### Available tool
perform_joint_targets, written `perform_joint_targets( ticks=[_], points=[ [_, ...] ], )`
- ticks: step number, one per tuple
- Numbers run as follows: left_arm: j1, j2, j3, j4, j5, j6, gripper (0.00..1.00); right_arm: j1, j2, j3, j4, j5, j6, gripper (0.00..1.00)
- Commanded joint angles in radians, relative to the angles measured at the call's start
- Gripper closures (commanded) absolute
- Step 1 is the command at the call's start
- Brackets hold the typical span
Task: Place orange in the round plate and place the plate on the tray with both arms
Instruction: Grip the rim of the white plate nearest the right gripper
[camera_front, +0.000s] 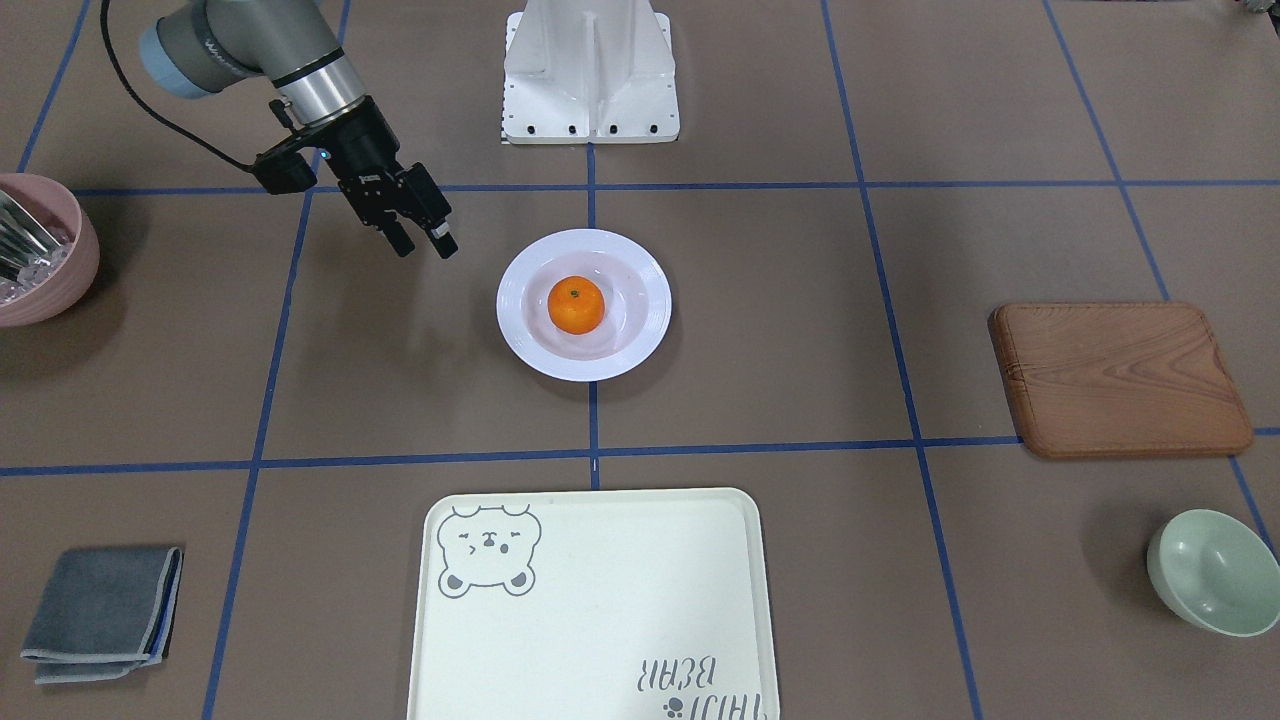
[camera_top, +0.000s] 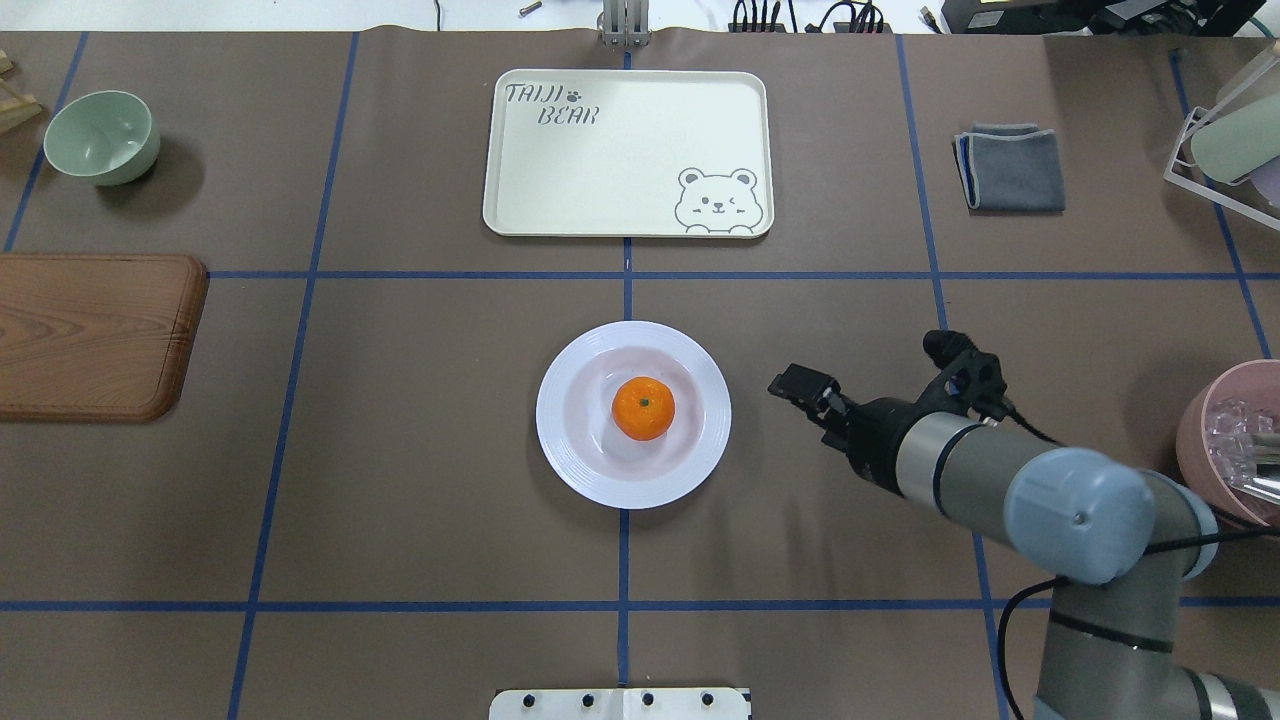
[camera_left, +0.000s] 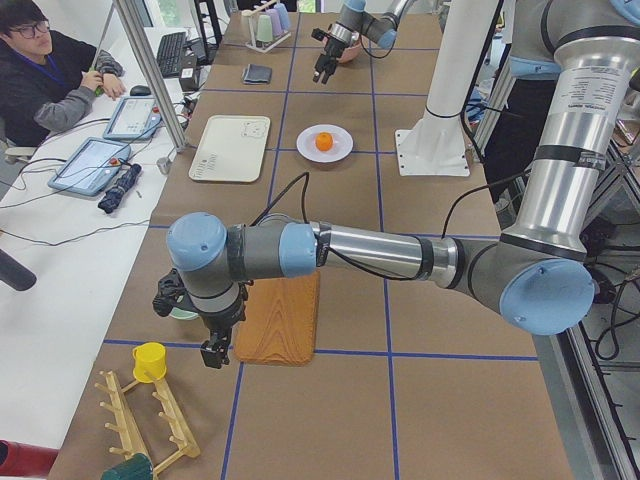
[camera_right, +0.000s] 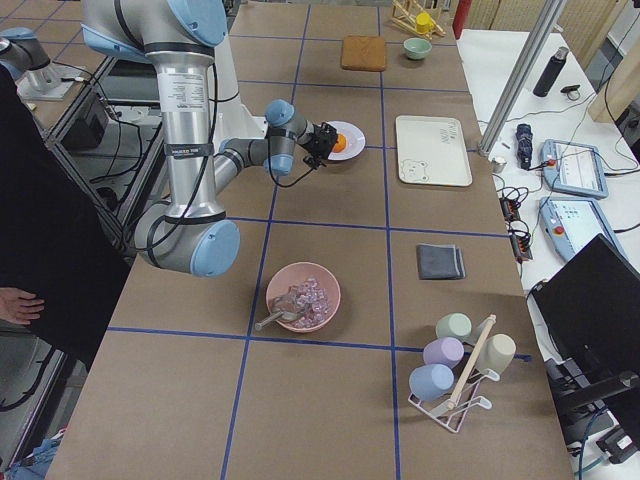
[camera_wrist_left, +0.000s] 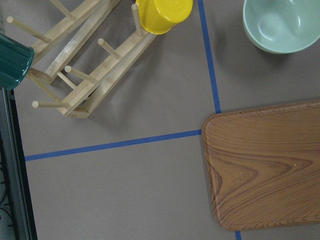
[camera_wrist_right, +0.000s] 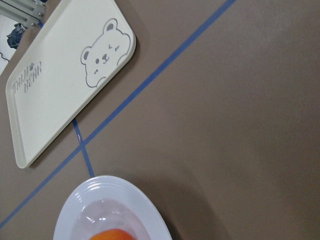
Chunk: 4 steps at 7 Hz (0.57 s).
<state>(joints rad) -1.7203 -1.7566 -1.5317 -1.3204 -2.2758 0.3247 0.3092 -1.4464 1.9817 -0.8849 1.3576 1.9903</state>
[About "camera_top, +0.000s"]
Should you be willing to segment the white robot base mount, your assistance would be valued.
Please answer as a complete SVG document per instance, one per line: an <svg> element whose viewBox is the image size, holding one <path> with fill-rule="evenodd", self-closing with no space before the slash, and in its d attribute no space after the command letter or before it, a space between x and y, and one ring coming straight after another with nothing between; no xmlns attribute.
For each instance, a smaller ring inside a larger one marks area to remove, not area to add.
<svg viewBox="0 0 1280 720"><path fill-rule="evenodd" d="M489 719L751 719L750 691L732 687L508 689Z"/></svg>

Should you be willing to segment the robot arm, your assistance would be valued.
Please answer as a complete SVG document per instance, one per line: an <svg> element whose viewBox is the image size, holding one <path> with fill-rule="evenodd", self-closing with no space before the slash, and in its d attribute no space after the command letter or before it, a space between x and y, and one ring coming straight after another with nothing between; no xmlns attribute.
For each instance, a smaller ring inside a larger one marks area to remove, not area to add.
<svg viewBox="0 0 1280 720"><path fill-rule="evenodd" d="M1167 477L1024 436L1000 360L954 331L923 340L937 377L913 401L859 404L792 364L768 391L823 432L852 470L1015 550L1050 574L1007 602L1052 594L1039 680L1018 719L1275 719L1277 692L1172 660L1180 587L1226 541L1212 509Z"/></svg>

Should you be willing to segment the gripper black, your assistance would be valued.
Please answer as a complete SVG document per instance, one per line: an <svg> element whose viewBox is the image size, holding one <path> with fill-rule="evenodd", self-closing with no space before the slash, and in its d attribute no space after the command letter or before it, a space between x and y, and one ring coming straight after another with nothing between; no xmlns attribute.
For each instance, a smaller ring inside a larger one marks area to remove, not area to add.
<svg viewBox="0 0 1280 720"><path fill-rule="evenodd" d="M1007 382L997 355L956 331L928 331L922 340L938 374L913 401L882 397L859 404L822 372L791 363L768 384L768 393L804 413L815 413L822 442L841 451L860 478L887 489L902 488L902 460L940 460L941 450L909 447L911 430L938 436L965 433L980 419L1007 416Z"/></svg>

